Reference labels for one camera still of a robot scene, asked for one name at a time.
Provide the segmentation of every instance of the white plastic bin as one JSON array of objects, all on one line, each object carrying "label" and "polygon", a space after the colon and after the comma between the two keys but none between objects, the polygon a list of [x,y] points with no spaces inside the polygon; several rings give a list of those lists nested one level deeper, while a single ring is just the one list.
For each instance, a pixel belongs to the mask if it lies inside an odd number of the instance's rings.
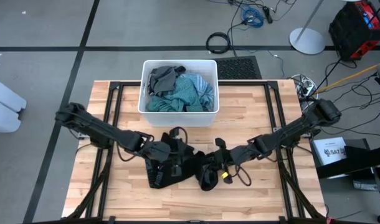
[{"label": "white plastic bin", "polygon": [[[184,66],[188,73],[198,73],[214,89],[214,111],[212,112],[147,112],[146,105],[150,100],[147,91],[149,75],[154,68],[161,66]],[[208,127],[215,120],[219,111],[219,88],[217,67],[214,60],[147,60],[143,64],[139,95],[139,112],[153,127]]]}]

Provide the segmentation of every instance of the white object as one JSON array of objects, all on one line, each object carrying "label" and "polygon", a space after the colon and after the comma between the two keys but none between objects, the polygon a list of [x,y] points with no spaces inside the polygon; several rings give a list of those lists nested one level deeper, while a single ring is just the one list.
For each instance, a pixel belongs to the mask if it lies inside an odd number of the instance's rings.
[{"label": "white object", "polygon": [[[313,146],[317,152],[319,160],[322,165],[331,164],[332,162],[340,161],[346,158],[345,154],[345,141],[342,137],[314,140]],[[345,174],[329,177],[334,179],[337,177],[344,177]]]},{"label": "white object", "polygon": [[[146,105],[150,100],[147,86],[149,75],[154,68],[161,66],[184,66],[186,72],[198,73],[214,89],[214,111],[212,112],[147,112]],[[208,127],[215,120],[219,111],[219,88],[217,65],[214,60],[147,60],[143,64],[139,95],[139,112],[153,127]]]},{"label": "white object", "polygon": [[300,38],[297,39],[301,31],[302,28],[297,28],[290,34],[290,43],[297,51],[314,55],[325,49],[325,40],[319,32],[306,28]]},{"label": "white object", "polygon": [[0,133],[11,133],[17,131],[21,121],[18,114],[0,103]]},{"label": "white object", "polygon": [[27,101],[0,82],[0,103],[14,112],[27,107]]}]

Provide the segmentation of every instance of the teal cloth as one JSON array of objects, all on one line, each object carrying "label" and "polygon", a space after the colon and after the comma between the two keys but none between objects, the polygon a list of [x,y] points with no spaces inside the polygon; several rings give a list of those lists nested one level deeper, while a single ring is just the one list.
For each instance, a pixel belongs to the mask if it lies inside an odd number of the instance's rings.
[{"label": "teal cloth", "polygon": [[146,105],[149,112],[202,112],[197,90],[189,78],[177,77],[175,89],[161,97],[152,96]]}]

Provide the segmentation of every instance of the clothing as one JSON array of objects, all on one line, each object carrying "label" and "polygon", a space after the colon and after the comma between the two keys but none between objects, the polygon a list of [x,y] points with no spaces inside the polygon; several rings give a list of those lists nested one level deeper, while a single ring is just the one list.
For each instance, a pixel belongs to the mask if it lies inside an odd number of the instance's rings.
[{"label": "clothing", "polygon": [[174,90],[151,96],[146,105],[150,112],[202,112],[197,90],[190,78],[177,77]]},{"label": "clothing", "polygon": [[162,66],[153,69],[150,74],[148,93],[150,96],[161,96],[164,91],[174,90],[176,78],[185,71],[186,69],[183,66]]},{"label": "clothing", "polygon": [[189,78],[197,90],[197,94],[202,105],[203,111],[214,111],[214,89],[203,79],[200,74],[185,73],[180,77]]}]

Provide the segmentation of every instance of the black rubber mat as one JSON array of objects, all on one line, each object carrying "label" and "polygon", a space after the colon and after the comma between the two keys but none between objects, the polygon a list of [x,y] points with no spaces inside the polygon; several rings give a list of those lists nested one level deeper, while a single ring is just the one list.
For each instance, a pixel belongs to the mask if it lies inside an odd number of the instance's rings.
[{"label": "black rubber mat", "polygon": [[220,80],[262,79],[255,56],[215,58]]}]

